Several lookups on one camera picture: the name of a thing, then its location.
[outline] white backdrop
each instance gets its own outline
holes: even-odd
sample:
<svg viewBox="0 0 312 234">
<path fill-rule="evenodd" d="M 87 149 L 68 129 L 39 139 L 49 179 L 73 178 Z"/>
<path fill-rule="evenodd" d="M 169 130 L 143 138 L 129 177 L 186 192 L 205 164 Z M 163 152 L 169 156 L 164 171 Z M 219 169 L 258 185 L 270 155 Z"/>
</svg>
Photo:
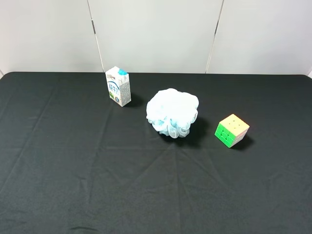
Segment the white backdrop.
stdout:
<svg viewBox="0 0 312 234">
<path fill-rule="evenodd" d="M 103 66 L 205 73 L 222 0 L 89 0 Z"/>
<path fill-rule="evenodd" d="M 312 0 L 225 0 L 208 73 L 305 74 Z"/>
<path fill-rule="evenodd" d="M 101 72 L 86 0 L 1 0 L 0 68 Z"/>
</svg>

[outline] blue cap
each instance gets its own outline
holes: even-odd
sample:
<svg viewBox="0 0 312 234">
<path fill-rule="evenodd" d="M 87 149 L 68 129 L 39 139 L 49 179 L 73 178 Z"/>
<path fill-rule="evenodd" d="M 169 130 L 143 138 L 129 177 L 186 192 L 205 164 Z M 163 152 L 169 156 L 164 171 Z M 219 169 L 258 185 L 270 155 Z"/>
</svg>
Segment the blue cap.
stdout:
<svg viewBox="0 0 312 234">
<path fill-rule="evenodd" d="M 119 75 L 125 76 L 127 73 L 121 69 L 118 71 Z"/>
</svg>

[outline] puzzle cube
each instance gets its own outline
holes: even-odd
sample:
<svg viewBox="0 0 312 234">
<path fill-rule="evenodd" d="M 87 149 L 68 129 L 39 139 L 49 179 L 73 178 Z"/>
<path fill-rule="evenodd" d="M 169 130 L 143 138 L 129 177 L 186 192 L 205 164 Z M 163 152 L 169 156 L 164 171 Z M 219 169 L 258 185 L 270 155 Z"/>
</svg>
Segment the puzzle cube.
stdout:
<svg viewBox="0 0 312 234">
<path fill-rule="evenodd" d="M 247 123 L 232 114 L 219 123 L 214 135 L 231 148 L 243 139 L 248 129 Z"/>
</svg>

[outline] small juice box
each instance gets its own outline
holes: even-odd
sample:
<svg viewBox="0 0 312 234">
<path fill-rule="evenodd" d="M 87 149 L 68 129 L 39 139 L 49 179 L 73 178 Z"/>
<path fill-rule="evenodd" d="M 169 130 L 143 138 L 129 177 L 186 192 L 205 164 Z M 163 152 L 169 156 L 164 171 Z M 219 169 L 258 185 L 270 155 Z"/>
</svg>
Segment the small juice box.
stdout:
<svg viewBox="0 0 312 234">
<path fill-rule="evenodd" d="M 124 106 L 131 101 L 129 74 L 113 67 L 105 72 L 109 96 L 120 106 Z"/>
</svg>

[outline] green cube face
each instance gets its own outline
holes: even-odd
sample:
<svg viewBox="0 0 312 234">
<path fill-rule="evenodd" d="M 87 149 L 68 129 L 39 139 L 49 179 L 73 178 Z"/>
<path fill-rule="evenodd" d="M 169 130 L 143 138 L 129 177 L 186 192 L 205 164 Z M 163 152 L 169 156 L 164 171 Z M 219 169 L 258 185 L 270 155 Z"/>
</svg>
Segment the green cube face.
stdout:
<svg viewBox="0 0 312 234">
<path fill-rule="evenodd" d="M 218 125 L 214 135 L 217 138 L 219 138 L 229 148 L 232 146 L 235 140 L 234 134 L 231 133 L 228 129 L 224 128 L 222 124 Z"/>
</svg>

